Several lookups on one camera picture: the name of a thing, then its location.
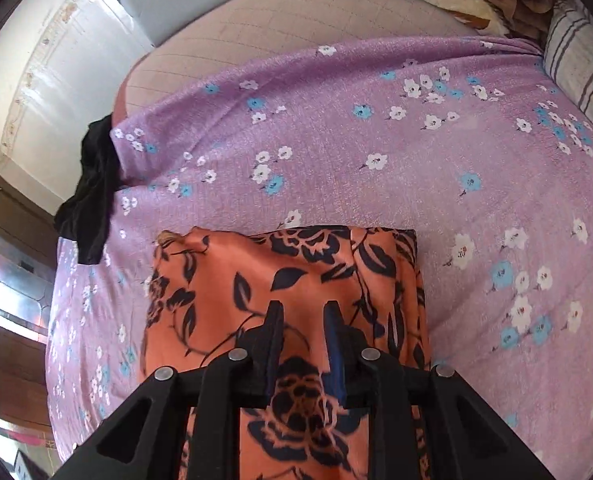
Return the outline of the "orange floral dress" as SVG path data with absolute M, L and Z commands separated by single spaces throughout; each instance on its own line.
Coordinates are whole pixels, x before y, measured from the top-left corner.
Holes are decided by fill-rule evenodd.
M 362 479 L 368 425 L 328 383 L 323 308 L 403 365 L 431 363 L 417 237 L 411 230 L 307 226 L 243 235 L 195 228 L 160 233 L 149 284 L 140 373 L 213 361 L 284 311 L 275 394 L 241 415 L 246 479 Z

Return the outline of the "black garment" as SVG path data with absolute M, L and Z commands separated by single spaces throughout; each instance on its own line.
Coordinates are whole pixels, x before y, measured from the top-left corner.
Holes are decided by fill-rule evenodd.
M 91 122 L 80 143 L 82 175 L 58 209 L 54 228 L 77 246 L 77 262 L 98 264 L 109 237 L 114 194 L 121 186 L 120 159 L 111 139 L 112 115 Z

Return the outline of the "brown wooden door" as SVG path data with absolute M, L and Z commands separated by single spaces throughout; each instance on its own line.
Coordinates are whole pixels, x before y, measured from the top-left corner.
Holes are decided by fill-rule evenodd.
M 0 176 L 0 419 L 49 434 L 45 358 L 56 270 L 51 217 Z

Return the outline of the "purple floral bedsheet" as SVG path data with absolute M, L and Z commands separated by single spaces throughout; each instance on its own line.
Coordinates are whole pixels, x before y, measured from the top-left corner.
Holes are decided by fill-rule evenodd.
M 102 258 L 59 243 L 46 381 L 62 458 L 147 377 L 160 233 L 357 226 L 415 232 L 430 366 L 455 367 L 555 478 L 593 475 L 593 125 L 532 44 L 319 46 L 112 124 Z

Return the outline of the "striped cushion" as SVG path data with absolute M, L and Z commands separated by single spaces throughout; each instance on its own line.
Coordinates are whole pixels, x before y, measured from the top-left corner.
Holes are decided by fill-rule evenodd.
M 593 125 L 593 15 L 581 0 L 555 0 L 545 70 Z

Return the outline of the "pink mattress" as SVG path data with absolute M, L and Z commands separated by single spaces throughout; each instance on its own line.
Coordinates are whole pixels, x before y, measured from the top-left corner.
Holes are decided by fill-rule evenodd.
M 474 33 L 422 0 L 230 0 L 140 58 L 118 89 L 113 120 L 257 58 L 346 40 Z

